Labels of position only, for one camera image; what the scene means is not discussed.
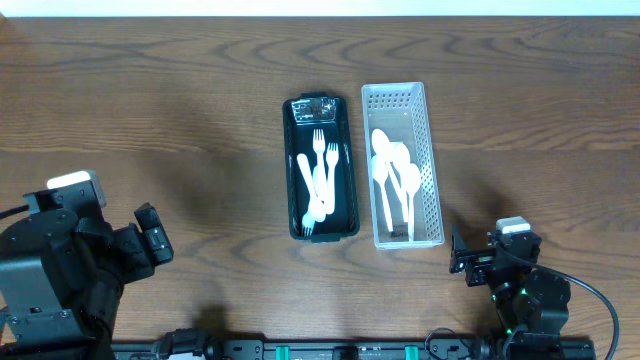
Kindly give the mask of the white plastic spoon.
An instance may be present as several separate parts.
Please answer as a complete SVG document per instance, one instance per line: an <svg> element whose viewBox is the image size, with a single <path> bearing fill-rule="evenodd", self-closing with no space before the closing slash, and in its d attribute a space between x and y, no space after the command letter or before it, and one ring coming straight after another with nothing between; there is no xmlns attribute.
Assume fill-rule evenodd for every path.
<svg viewBox="0 0 640 360"><path fill-rule="evenodd" d="M395 190L401 203L403 221L407 223L408 222L407 195L406 195L406 192L401 187L401 181L399 180L399 176L403 172L404 168L410 163L410 154L409 154L408 147L403 142L392 142L391 150L392 150L391 163L395 168L395 171L398 173L398 175L396 176L398 186L395 188Z"/></svg>
<svg viewBox="0 0 640 360"><path fill-rule="evenodd" d="M386 180L388 178L388 171L386 169L384 160L379 155L374 155L372 157L372 171L373 171L372 177L374 181L379 185L379 188L380 188L386 227L388 232L392 233L393 232L392 215L391 215L388 195L386 192Z"/></svg>
<svg viewBox="0 0 640 360"><path fill-rule="evenodd" d="M415 205L414 197L421 186L421 174L418 166L410 163L403 174L403 186L408 196L408 237L409 241L414 241L415 235Z"/></svg>
<svg viewBox="0 0 640 360"><path fill-rule="evenodd" d="M389 178L391 179L392 186L396 192L396 195L401 203L402 212L407 210L407 200L406 195L404 194L399 180L395 174L395 171L392 167L392 155L394 154L393 146L386 135L386 133L381 129L374 129L372 131L372 146L375 153L384 161L387 172L389 174Z"/></svg>
<svg viewBox="0 0 640 360"><path fill-rule="evenodd" d="M311 217L316 222L324 222L326 219L326 213L324 209L324 203L318 198L316 189L313 183L313 177L311 168L309 165L308 157L304 153L300 153L296 156L299 170L303 176L307 190L309 192L309 205L308 209Z"/></svg>

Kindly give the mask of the clear plastic perforated basket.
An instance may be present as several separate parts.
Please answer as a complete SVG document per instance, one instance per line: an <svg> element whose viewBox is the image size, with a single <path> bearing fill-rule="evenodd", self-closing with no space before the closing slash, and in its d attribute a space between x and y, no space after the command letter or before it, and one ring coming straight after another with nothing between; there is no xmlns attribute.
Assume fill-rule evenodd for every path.
<svg viewBox="0 0 640 360"><path fill-rule="evenodd" d="M429 248L443 244L445 241L443 216L424 84L421 82L366 84L361 88L361 95L375 246L380 250L399 250ZM421 186L414 197L413 242L409 241L408 223L403 221L401 203L389 174L386 180L386 192L392 215L393 232L389 233L387 230L380 188L372 177L372 157L377 155L371 141L374 129L383 130L391 143L403 142L408 147L410 163L416 164L420 170ZM399 176L404 191L405 168Z"/></svg>

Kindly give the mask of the pale green plastic fork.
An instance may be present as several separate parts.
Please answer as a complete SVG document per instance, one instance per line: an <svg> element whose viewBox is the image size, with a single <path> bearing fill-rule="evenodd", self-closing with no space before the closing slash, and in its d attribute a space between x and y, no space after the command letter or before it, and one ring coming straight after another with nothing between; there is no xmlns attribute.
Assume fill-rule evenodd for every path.
<svg viewBox="0 0 640 360"><path fill-rule="evenodd" d="M312 170L312 182L315 188L318 187L318 170L317 167L314 167ZM307 212L302 217L302 235L305 237L309 237L313 234L313 230L315 227L315 219L311 215L311 208L307 209Z"/></svg>

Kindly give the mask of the white plastic fork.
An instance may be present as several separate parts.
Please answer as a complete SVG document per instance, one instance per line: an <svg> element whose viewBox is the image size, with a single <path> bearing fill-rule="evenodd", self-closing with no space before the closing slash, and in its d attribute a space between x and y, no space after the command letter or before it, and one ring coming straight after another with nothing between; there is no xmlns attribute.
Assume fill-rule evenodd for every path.
<svg viewBox="0 0 640 360"><path fill-rule="evenodd" d="M328 165L327 175L327 199L325 201L325 211L331 215L335 211L335 168L339 162L339 151L337 143L330 143L326 152L326 163Z"/></svg>
<svg viewBox="0 0 640 360"><path fill-rule="evenodd" d="M317 196L321 201L325 201L327 197L327 185L326 185L326 172L325 172L325 160L324 154L326 150L326 142L324 137L324 131L322 129L315 129L313 132L313 150L316 154L316 166L317 166Z"/></svg>

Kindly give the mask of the black plastic basket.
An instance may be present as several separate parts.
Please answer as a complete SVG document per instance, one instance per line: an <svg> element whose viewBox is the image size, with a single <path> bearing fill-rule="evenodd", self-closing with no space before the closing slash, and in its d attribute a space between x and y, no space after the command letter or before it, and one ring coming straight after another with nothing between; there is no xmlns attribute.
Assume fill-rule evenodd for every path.
<svg viewBox="0 0 640 360"><path fill-rule="evenodd" d="M284 102L284 154L288 197L288 225L292 238L313 243L337 242L359 231L359 214L346 101L326 93L303 94ZM328 165L326 152L330 143L338 144L339 162L335 168L335 211L326 214L324 222L316 222L313 234L302 235L302 217L309 205L309 192L299 170L296 156L308 157L311 172L316 166L313 132L322 129L326 142L324 154L326 185Z"/></svg>

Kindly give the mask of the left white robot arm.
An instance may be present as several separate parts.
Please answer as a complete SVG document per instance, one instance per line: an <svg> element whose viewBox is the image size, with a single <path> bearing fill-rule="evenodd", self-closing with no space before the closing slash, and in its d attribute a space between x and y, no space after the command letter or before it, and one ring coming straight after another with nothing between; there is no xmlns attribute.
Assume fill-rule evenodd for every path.
<svg viewBox="0 0 640 360"><path fill-rule="evenodd" d="M15 340L4 359L112 359L124 288L173 259L156 209L113 229L94 212L41 211L1 235L3 316Z"/></svg>

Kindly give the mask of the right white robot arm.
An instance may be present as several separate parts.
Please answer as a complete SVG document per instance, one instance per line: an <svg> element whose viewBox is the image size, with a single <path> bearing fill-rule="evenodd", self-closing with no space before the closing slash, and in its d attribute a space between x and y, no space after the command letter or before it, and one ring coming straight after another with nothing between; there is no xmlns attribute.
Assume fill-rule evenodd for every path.
<svg viewBox="0 0 640 360"><path fill-rule="evenodd" d="M529 226L501 226L488 234L488 247L470 249L452 228L449 271L463 272L469 287L488 286L502 329L493 334L495 355L558 353L560 332L569 319L569 282L536 270L542 239Z"/></svg>

